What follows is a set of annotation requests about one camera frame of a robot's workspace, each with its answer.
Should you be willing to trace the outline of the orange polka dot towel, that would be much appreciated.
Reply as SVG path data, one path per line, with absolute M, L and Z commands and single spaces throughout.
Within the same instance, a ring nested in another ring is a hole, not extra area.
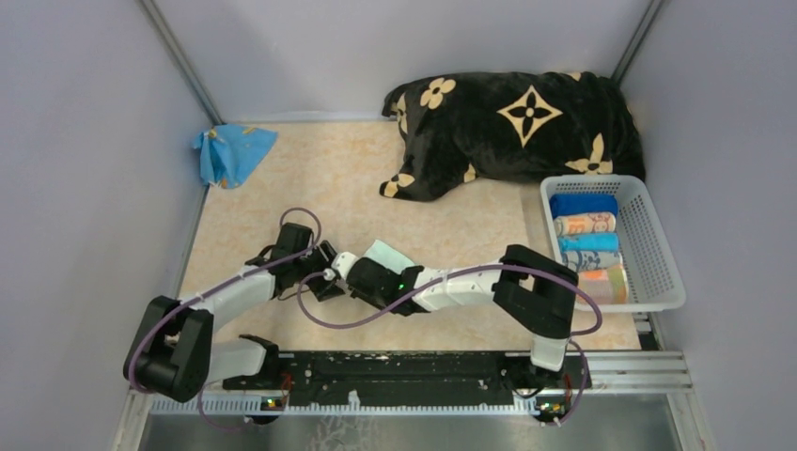
M 600 305 L 624 304 L 629 299 L 627 274 L 621 265 L 578 273 L 579 289 Z

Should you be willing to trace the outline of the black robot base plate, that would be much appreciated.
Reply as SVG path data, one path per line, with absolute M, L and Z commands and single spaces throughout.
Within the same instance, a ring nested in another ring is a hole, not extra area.
M 559 372 L 513 351 L 281 351 L 280 382 L 223 381 L 229 391 L 275 391 L 292 408 L 508 407 L 533 395 L 573 401 L 592 385 L 586 359 L 572 352 Z

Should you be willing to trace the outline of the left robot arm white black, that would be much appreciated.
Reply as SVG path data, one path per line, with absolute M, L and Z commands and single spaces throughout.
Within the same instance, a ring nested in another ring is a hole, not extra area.
M 305 225 L 282 225 L 276 242 L 246 260 L 233 276 L 188 300 L 158 296 L 145 310 L 123 364 L 131 387 L 187 402 L 209 383 L 248 379 L 260 389 L 280 382 L 278 346 L 242 334 L 215 334 L 252 308 L 278 299 L 313 272 L 328 269 L 336 249 Z

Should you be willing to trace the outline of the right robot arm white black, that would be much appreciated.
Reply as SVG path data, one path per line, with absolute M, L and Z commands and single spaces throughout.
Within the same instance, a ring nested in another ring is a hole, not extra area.
M 398 271 L 371 257 L 341 253 L 331 270 L 353 298 L 402 316 L 496 305 L 532 335 L 534 383 L 553 387 L 566 374 L 578 275 L 527 247 L 511 244 L 497 261 L 463 269 L 416 265 Z

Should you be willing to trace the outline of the blue white patterned towel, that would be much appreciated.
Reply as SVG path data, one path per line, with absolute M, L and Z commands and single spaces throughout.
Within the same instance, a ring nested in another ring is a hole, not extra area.
M 623 265 L 618 251 L 573 250 L 562 254 L 561 264 L 574 272 L 607 270 Z

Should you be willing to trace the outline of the mint green towel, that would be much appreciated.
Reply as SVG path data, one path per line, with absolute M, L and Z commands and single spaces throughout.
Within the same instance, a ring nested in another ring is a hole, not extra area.
M 364 252 L 363 257 L 395 273 L 402 273 L 405 269 L 415 266 L 410 258 L 381 240 L 375 240 Z

